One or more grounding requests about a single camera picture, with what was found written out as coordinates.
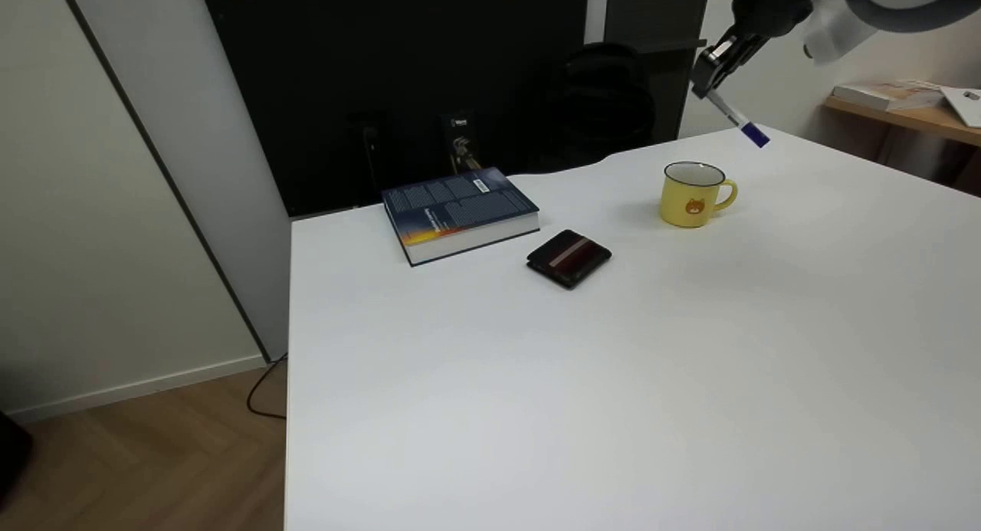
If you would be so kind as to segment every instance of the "white wall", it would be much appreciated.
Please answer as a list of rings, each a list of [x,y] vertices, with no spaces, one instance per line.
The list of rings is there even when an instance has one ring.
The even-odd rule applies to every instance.
[[[732,0],[708,0],[702,38],[714,43],[732,25]],[[981,83],[981,13],[917,34],[879,32],[844,59],[816,67],[803,55],[797,31],[771,40],[719,91],[757,123],[830,146],[868,154],[880,129],[859,118],[819,112],[836,84],[865,78],[933,78],[947,84]],[[714,106],[689,94],[681,136],[730,126]]]
[[[64,0],[0,0],[0,162],[0,409],[261,364]]]
[[[276,359],[290,320],[290,218],[204,0],[76,2]]]

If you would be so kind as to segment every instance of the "wooden floor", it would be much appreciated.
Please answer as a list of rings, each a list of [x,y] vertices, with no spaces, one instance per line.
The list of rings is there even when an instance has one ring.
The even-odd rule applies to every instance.
[[[262,369],[34,423],[0,529],[283,529],[285,422],[253,415]],[[284,413],[285,363],[253,403]]]

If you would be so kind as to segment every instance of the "black cable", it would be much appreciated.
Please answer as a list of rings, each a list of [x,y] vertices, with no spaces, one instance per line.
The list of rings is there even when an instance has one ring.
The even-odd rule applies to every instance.
[[[283,415],[274,415],[274,413],[272,412],[263,412],[262,410],[256,410],[255,408],[252,408],[252,395],[255,394],[255,390],[259,388],[259,384],[262,384],[262,381],[266,379],[266,376],[269,376],[269,373],[272,372],[274,368],[279,366],[281,362],[287,360],[288,354],[290,354],[290,352],[283,353],[283,356],[281,356],[279,359],[276,359],[276,361],[274,361],[274,363],[269,368],[267,368],[265,372],[262,373],[262,376],[259,378],[259,381],[256,381],[255,385],[252,386],[252,391],[250,391],[248,393],[248,397],[245,398],[245,406],[246,408],[249,409],[249,412],[253,413],[253,415],[266,416],[267,418],[279,418],[280,420],[287,419],[287,417]]]

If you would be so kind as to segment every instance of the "black wallet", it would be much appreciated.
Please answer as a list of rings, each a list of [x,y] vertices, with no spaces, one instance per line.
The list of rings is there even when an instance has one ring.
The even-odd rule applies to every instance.
[[[612,255],[584,235],[565,230],[530,252],[528,266],[571,290]]]

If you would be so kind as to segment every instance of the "white table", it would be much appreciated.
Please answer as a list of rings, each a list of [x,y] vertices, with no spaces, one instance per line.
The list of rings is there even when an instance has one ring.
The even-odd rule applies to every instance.
[[[767,133],[513,178],[539,234],[417,268],[295,223],[287,530],[978,529],[981,200]],[[705,228],[679,160],[739,183]],[[613,251],[571,293],[564,228]]]

